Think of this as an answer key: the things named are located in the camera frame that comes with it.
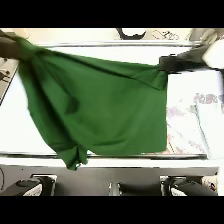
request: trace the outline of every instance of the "green fabric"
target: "green fabric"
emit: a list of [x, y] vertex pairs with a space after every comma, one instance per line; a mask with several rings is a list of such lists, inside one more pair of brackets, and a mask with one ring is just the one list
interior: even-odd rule
[[16, 41], [32, 119], [67, 168], [86, 164], [87, 150], [125, 156], [166, 149], [168, 75], [158, 66], [68, 55]]

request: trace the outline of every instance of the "green cloth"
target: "green cloth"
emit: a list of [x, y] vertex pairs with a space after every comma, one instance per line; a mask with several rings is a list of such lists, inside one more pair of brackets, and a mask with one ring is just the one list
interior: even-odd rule
[[68, 55], [15, 40], [32, 119], [67, 168], [86, 164], [87, 150], [126, 156], [166, 149], [168, 74], [158, 66]]

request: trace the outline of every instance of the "green shirt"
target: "green shirt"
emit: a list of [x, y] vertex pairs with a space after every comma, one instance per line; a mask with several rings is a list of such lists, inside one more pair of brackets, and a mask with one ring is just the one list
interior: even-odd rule
[[87, 163], [87, 150], [126, 156], [166, 149], [168, 74], [158, 66], [68, 55], [16, 41], [30, 115], [67, 168]]

